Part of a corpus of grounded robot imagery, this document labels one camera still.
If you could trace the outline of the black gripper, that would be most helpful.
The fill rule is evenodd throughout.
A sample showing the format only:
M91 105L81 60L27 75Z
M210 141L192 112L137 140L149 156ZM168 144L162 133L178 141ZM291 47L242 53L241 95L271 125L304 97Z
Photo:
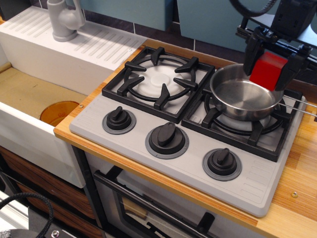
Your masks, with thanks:
M275 14L269 14L276 3ZM236 34L246 40L243 70L247 76L251 75L256 61L265 50L288 59L275 91L285 90L307 64L316 64L312 50L317 47L317 34L311 28L311 22L317 15L315 0L270 0L260 10L251 10L237 0L235 9L243 16Z

